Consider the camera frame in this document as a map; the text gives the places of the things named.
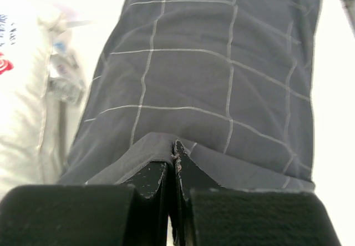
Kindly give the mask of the dark grey checked pillowcase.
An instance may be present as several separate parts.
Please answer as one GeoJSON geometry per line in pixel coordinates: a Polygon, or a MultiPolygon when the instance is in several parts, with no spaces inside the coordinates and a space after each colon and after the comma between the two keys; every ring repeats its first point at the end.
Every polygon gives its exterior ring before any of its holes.
{"type": "Polygon", "coordinates": [[[181,143],[226,188],[312,191],[320,0],[126,0],[60,184],[119,184],[181,143]]]}

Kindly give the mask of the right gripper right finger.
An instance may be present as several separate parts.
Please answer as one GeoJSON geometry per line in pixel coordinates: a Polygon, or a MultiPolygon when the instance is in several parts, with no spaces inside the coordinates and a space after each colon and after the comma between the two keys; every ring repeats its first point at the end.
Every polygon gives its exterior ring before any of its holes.
{"type": "Polygon", "coordinates": [[[223,187],[197,166],[178,139],[173,143],[173,166],[175,206],[170,218],[174,245],[195,245],[196,229],[191,193],[196,190],[221,190],[223,187]]]}

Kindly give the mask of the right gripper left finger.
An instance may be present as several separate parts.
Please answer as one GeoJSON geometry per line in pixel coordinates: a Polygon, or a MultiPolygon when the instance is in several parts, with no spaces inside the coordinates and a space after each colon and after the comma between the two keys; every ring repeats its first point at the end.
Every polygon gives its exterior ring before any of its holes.
{"type": "Polygon", "coordinates": [[[165,245],[168,165],[151,162],[118,185],[115,245],[165,245]]]}

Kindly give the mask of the white bare pillow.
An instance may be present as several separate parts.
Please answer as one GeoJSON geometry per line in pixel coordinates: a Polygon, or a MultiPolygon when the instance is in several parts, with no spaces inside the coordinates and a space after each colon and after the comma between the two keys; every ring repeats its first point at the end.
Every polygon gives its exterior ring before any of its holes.
{"type": "Polygon", "coordinates": [[[1,7],[1,196],[62,173],[60,105],[85,91],[71,26],[48,4],[1,7]]]}

